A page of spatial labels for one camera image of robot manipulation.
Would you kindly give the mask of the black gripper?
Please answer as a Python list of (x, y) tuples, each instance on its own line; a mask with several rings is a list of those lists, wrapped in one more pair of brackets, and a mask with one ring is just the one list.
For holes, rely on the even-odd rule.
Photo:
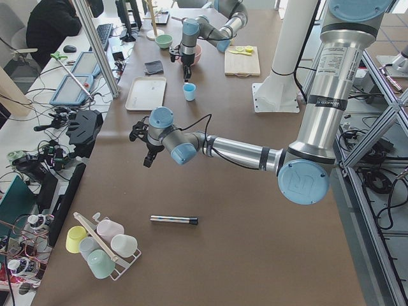
[(147, 155), (144, 158), (143, 165), (145, 167), (150, 168), (152, 163), (156, 158), (156, 153), (161, 152), (164, 150), (162, 145), (154, 145), (151, 144), (148, 140), (148, 124), (145, 123), (145, 120), (149, 118), (149, 116), (144, 116), (142, 120), (138, 121), (133, 127), (129, 134), (129, 140), (134, 142), (137, 139), (140, 139), (144, 142), (148, 148)]
[(176, 47), (169, 48), (170, 61), (175, 62), (177, 59), (181, 60), (183, 64), (183, 78), (189, 80), (191, 78), (191, 66), (195, 60), (195, 47), (187, 47), (179, 44)]

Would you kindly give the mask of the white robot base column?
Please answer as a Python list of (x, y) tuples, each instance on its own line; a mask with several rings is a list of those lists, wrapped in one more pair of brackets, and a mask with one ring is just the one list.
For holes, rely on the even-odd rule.
[(318, 0), (288, 1), (270, 75), (252, 85), (255, 112), (299, 112), (295, 69), (318, 8)]

